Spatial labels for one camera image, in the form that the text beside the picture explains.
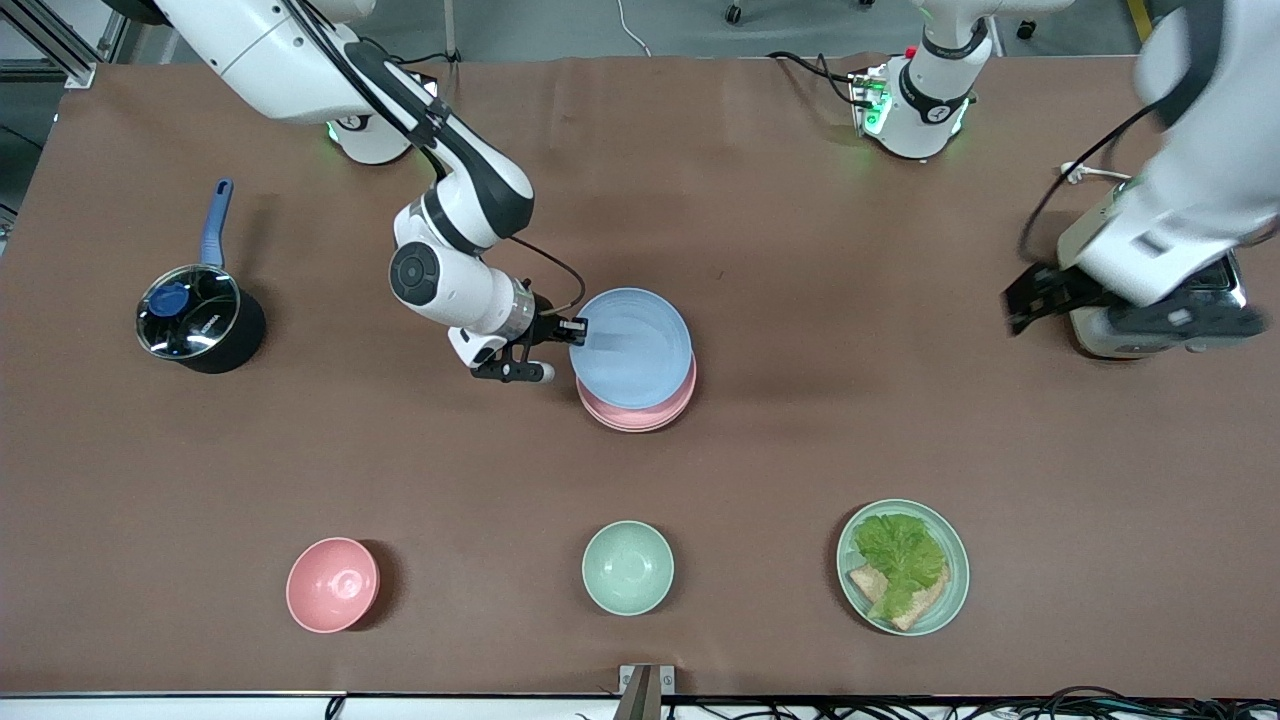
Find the blue plate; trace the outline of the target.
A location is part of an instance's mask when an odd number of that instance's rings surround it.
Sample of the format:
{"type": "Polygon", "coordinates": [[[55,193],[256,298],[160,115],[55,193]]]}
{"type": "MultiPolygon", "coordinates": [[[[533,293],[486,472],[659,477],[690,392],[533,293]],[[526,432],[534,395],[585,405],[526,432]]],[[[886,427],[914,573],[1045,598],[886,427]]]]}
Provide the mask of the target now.
{"type": "Polygon", "coordinates": [[[581,346],[570,348],[575,375],[599,400],[627,410],[663,404],[692,364],[692,340],[680,311],[649,290],[622,287],[590,299],[581,346]]]}

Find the pink plate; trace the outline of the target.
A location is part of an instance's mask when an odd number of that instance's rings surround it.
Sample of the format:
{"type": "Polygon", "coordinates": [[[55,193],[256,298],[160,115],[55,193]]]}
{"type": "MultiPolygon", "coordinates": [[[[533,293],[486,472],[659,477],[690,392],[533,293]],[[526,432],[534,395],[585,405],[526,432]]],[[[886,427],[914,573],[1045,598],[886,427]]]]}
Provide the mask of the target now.
{"type": "Polygon", "coordinates": [[[685,409],[691,404],[698,380],[698,361],[691,357],[690,368],[684,383],[667,400],[641,409],[623,409],[604,402],[593,395],[581,380],[576,380],[576,389],[588,413],[603,425],[626,433],[645,433],[659,430],[676,421],[685,409]]]}

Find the beige and chrome toaster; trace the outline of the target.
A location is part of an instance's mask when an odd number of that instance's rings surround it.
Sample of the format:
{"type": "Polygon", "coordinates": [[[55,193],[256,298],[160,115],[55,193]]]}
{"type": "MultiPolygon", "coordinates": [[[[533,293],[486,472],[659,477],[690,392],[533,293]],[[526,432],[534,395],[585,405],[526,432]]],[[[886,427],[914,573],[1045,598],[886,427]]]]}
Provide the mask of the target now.
{"type": "MultiPolygon", "coordinates": [[[[1064,266],[1076,264],[1076,256],[1108,223],[1119,196],[1126,188],[1123,182],[1111,190],[1087,214],[1065,229],[1057,242],[1057,260],[1064,266]]],[[[1180,287],[1193,300],[1221,307],[1245,307],[1248,301],[1240,266],[1234,252],[1228,252],[1215,264],[1190,275],[1180,287]]],[[[1070,311],[1071,341],[1085,357],[1107,363],[1130,363],[1171,348],[1202,354],[1210,350],[1243,345],[1248,334],[1217,334],[1179,338],[1172,334],[1151,334],[1119,331],[1111,323],[1110,310],[1103,306],[1084,306],[1070,311]]]]}

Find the green bowl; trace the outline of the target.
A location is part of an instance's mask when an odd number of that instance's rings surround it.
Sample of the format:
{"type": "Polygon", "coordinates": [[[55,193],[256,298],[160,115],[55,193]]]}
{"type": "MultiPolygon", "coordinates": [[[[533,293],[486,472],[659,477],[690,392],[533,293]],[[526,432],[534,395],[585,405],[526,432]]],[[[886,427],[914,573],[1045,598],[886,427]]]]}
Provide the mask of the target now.
{"type": "Polygon", "coordinates": [[[600,528],[582,553],[582,584],[608,614],[635,618],[659,607],[675,583],[675,553],[654,527],[636,520],[600,528]]]}

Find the pink bowl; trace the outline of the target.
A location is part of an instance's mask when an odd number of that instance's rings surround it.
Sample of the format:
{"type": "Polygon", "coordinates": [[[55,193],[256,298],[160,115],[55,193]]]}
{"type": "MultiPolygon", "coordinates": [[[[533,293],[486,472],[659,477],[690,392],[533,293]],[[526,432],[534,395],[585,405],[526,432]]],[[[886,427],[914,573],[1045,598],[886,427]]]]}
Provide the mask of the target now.
{"type": "Polygon", "coordinates": [[[380,584],[379,564],[365,543],[325,538],[294,560],[285,582],[285,603],[292,619],[307,632],[346,632],[374,606],[380,584]]]}

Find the green lettuce leaf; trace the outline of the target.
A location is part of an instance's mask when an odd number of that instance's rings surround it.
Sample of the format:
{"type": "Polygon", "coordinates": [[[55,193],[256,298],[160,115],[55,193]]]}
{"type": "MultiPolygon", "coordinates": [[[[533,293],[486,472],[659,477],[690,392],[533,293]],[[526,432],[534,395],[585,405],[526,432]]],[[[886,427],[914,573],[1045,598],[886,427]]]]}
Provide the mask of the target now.
{"type": "Polygon", "coordinates": [[[904,514],[870,516],[860,523],[852,542],[879,574],[884,588],[872,601],[872,615],[897,623],[915,603],[915,596],[938,585],[948,562],[942,547],[920,518],[904,514]]]}

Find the green plate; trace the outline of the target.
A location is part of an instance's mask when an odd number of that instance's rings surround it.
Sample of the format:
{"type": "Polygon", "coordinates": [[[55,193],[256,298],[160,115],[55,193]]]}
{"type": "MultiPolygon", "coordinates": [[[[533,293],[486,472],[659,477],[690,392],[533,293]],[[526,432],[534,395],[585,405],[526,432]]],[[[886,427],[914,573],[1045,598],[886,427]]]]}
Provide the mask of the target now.
{"type": "Polygon", "coordinates": [[[969,557],[955,528],[936,510],[924,503],[905,498],[884,498],[856,510],[846,520],[837,536],[835,568],[840,589],[855,612],[874,629],[901,637],[928,635],[948,625],[963,609],[970,583],[969,557]],[[868,612],[870,602],[849,579],[849,573],[852,569],[860,568],[867,562],[852,542],[855,528],[870,516],[890,514],[920,518],[925,523],[928,532],[942,547],[952,573],[951,582],[947,584],[940,601],[909,632],[896,632],[887,621],[872,620],[868,612]]]}

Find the glass lid with blue knob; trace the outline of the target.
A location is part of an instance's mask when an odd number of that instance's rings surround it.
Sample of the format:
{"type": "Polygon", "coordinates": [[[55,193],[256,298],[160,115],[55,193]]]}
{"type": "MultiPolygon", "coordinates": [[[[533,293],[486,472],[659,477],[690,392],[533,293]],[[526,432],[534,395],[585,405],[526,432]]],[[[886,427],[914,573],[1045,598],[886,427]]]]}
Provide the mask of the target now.
{"type": "Polygon", "coordinates": [[[159,277],[136,307],[134,334],[155,357],[180,361],[215,348],[241,311],[241,287],[220,266],[192,264],[159,277]]]}

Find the bread slice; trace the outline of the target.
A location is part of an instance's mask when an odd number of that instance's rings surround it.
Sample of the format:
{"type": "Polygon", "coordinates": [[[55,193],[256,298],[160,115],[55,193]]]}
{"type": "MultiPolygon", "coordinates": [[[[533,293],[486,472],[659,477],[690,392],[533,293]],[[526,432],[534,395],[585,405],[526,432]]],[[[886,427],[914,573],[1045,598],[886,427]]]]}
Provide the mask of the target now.
{"type": "Polygon", "coordinates": [[[864,564],[852,569],[847,578],[870,602],[869,618],[887,621],[896,632],[911,630],[920,619],[940,601],[951,582],[951,568],[945,564],[933,585],[904,594],[890,591],[890,580],[879,570],[864,564]]]}

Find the metal table bracket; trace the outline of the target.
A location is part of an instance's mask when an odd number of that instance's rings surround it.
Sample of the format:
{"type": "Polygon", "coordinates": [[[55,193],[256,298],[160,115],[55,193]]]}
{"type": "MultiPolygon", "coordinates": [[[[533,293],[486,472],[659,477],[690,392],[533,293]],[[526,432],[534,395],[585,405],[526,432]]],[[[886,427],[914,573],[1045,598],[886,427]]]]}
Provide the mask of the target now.
{"type": "Polygon", "coordinates": [[[677,696],[672,664],[625,664],[618,669],[620,698],[612,720],[675,720],[677,696]]]}

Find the aluminium frame profile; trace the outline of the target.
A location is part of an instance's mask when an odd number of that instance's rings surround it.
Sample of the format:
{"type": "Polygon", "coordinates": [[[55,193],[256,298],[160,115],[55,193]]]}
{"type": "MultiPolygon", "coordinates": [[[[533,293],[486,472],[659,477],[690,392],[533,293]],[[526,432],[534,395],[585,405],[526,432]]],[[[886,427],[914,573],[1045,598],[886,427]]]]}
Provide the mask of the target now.
{"type": "Polygon", "coordinates": [[[101,56],[45,0],[0,0],[0,18],[42,56],[26,60],[0,53],[0,82],[52,82],[63,76],[65,88],[92,87],[101,56]]]}

